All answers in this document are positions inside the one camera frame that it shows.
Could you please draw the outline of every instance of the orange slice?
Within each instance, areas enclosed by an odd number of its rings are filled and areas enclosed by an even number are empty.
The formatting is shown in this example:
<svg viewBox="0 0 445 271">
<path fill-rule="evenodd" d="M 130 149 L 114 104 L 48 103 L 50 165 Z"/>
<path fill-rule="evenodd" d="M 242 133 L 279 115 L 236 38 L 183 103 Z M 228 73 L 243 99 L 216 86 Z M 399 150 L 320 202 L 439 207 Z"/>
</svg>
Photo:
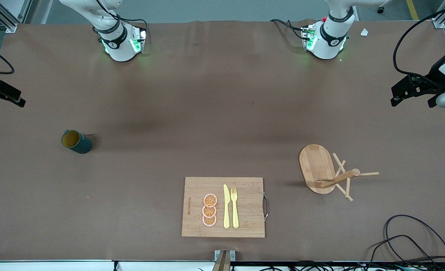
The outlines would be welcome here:
<svg viewBox="0 0 445 271">
<path fill-rule="evenodd" d="M 204 205 L 207 207 L 214 207 L 217 204 L 217 197 L 214 194 L 207 194 L 204 197 Z"/>
<path fill-rule="evenodd" d="M 216 214 L 217 210 L 215 207 L 207 207 L 207 206 L 203 206 L 202 207 L 202 215 L 205 218 L 213 218 Z"/>
<path fill-rule="evenodd" d="M 202 223 L 204 223 L 205 226 L 212 227 L 217 222 L 217 216 L 214 216 L 213 218 L 205 218 L 202 217 Z"/>
</svg>

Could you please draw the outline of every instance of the wooden mug tree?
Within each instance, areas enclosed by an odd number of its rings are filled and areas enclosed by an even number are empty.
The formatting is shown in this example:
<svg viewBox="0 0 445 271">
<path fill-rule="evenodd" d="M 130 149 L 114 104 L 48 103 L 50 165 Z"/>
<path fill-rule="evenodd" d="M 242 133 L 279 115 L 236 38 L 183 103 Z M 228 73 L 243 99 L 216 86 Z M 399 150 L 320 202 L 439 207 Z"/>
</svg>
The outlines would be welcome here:
<svg viewBox="0 0 445 271">
<path fill-rule="evenodd" d="M 300 153 L 300 165 L 306 185 L 312 191 L 318 194 L 328 194 L 337 187 L 345 198 L 353 201 L 350 197 L 350 182 L 354 177 L 379 175 L 379 172 L 360 173 L 355 168 L 346 171 L 344 165 L 345 160 L 340 161 L 336 153 L 333 153 L 336 163 L 338 164 L 338 171 L 335 172 L 333 168 L 333 160 L 329 152 L 320 145 L 308 145 Z M 343 189 L 339 183 L 346 181 L 346 189 Z"/>
</svg>

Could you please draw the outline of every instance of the brown table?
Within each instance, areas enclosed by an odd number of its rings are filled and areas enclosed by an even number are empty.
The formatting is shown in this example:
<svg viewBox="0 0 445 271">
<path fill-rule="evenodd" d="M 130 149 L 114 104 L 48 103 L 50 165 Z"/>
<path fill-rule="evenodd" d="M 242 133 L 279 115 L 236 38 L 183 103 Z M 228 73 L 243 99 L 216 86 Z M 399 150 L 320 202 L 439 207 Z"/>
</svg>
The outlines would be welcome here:
<svg viewBox="0 0 445 271">
<path fill-rule="evenodd" d="M 0 78 L 26 107 L 0 101 L 0 259 L 206 259 L 227 248 L 239 260 L 363 260 L 399 213 L 445 238 L 445 110 L 428 108 L 431 96 L 390 106 L 403 77 L 391 54 L 411 24 L 357 22 L 329 61 L 274 23 L 153 24 L 145 54 L 127 63 L 90 25 L 20 25 L 1 50 L 16 72 Z M 444 32 L 425 23 L 398 61 L 426 73 L 444 53 Z M 65 129 L 91 134 L 95 149 L 64 149 Z M 353 181 L 353 202 L 315 194 L 298 163 L 308 144 L 381 175 Z M 266 238 L 181 237 L 186 176 L 264 177 Z M 397 233 L 444 254 L 417 223 L 398 219 Z"/>
</svg>

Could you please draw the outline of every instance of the gray floor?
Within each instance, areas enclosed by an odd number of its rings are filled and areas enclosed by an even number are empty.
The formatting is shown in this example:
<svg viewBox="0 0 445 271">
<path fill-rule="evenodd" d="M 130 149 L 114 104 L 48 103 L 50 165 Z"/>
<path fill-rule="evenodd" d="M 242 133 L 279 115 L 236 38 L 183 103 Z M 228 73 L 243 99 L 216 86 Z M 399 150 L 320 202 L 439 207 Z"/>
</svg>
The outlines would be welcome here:
<svg viewBox="0 0 445 271">
<path fill-rule="evenodd" d="M 35 0 L 30 15 L 31 23 L 88 24 L 74 10 L 59 0 Z M 419 18 L 434 12 L 440 0 L 414 0 Z M 184 23 L 191 21 L 240 20 L 269 21 L 282 19 L 298 21 L 320 19 L 328 14 L 323 0 L 125 0 L 118 10 L 122 17 L 143 18 L 149 23 Z M 383 14 L 376 8 L 358 8 L 360 20 L 411 20 L 406 1 L 393 0 Z M 0 46 L 4 31 L 0 31 Z"/>
</svg>

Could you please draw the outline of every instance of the teal cup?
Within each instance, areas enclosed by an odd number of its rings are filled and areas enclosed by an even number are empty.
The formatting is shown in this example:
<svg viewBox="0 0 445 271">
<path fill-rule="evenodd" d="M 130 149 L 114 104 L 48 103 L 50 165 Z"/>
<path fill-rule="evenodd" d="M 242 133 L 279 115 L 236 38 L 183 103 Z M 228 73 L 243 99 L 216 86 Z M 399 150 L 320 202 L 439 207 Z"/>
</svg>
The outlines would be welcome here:
<svg viewBox="0 0 445 271">
<path fill-rule="evenodd" d="M 92 141 L 76 130 L 65 130 L 62 145 L 77 153 L 88 153 L 92 149 Z"/>
</svg>

